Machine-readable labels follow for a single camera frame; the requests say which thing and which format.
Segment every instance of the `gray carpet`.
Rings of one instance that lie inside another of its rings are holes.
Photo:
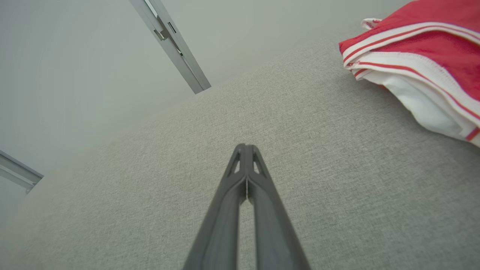
[[[15,269],[180,269],[233,148],[259,147],[313,269],[478,269],[480,149],[342,69],[338,34],[290,51],[45,177],[0,235]],[[240,267],[255,267],[241,206]]]

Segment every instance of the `red stripe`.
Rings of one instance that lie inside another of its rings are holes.
[[[476,127],[465,139],[467,139],[467,141],[471,141],[473,138],[475,138],[475,136],[478,135],[478,133],[480,133],[480,128]]]
[[[468,32],[465,32],[465,31],[462,31],[462,30],[457,30],[457,29],[453,29],[453,28],[450,28],[450,27],[446,27],[446,26],[442,26],[442,25],[430,25],[430,26],[424,26],[424,27],[420,27],[420,28],[416,28],[416,29],[413,29],[413,30],[410,30],[410,31],[406,31],[406,32],[403,32],[403,33],[400,33],[400,34],[396,34],[396,35],[393,35],[393,36],[389,36],[389,37],[386,37],[386,38],[382,38],[380,40],[377,40],[375,42],[372,42],[368,45],[365,45],[363,47],[360,47],[358,49],[356,49],[355,51],[353,51],[351,54],[349,54],[347,57],[345,57],[343,59],[343,62],[347,61],[347,59],[349,59],[352,55],[356,54],[357,52],[365,49],[366,47],[369,47],[369,46],[373,46],[373,45],[376,45],[378,43],[382,43],[384,41],[387,41],[389,39],[392,39],[392,38],[395,38],[395,37],[399,37],[399,36],[402,36],[402,35],[406,35],[406,34],[410,34],[412,32],[415,32],[415,31],[418,31],[418,30],[421,30],[421,29],[424,29],[424,28],[428,28],[428,27],[442,27],[442,28],[446,28],[446,29],[450,29],[450,30],[453,30],[453,31],[457,31],[457,32],[461,32],[461,33],[464,33],[464,34],[467,34],[475,39],[478,39],[476,36],[468,33]]]
[[[432,84],[434,84],[435,86],[437,86],[439,89],[441,89],[443,92],[445,92],[448,96],[450,96],[451,99],[453,99],[453,101],[455,101],[455,103],[460,106],[462,109],[464,109],[465,111],[467,111],[468,113],[470,113],[471,115],[475,116],[477,119],[480,119],[480,116],[477,115],[476,113],[472,112],[471,110],[469,110],[467,107],[463,106],[462,104],[460,104],[460,102],[458,102],[450,93],[448,93],[445,89],[441,88],[440,86],[438,86],[436,83],[434,83],[433,81],[431,81],[429,78],[425,77],[424,75],[422,75],[421,73],[419,73],[418,71],[410,68],[410,67],[406,67],[406,66],[398,66],[398,65],[386,65],[386,64],[378,64],[378,63],[372,63],[372,62],[359,62],[358,63],[359,65],[372,65],[372,66],[377,66],[377,67],[384,67],[384,68],[393,68],[393,69],[400,69],[400,70],[406,70],[406,71],[410,71],[412,73],[415,73],[416,75],[424,78],[425,80],[431,82]]]
[[[360,74],[360,73],[362,73],[362,72],[364,72],[364,71],[366,71],[366,70],[367,70],[366,68],[362,68],[362,69],[360,69],[359,71],[357,71],[357,73],[355,73],[354,76],[357,77],[358,74]]]

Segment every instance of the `folded clothing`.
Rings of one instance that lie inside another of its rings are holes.
[[[480,146],[480,1],[418,0],[340,43],[357,80],[384,85],[425,128]]]

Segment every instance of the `white wall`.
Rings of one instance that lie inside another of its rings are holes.
[[[391,14],[408,2],[162,0],[212,85],[307,40],[345,27],[360,29],[362,19]]]
[[[41,174],[193,95],[128,0],[0,2],[0,149]]]
[[[0,176],[0,227],[20,206],[26,195],[23,187]]]

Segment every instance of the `gray fabric surface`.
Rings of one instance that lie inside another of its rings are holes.
[[[340,35],[277,57],[45,177],[2,269],[180,269],[238,143],[259,147],[313,269],[478,269],[480,150],[342,69]],[[255,266],[241,206],[240,266]]]

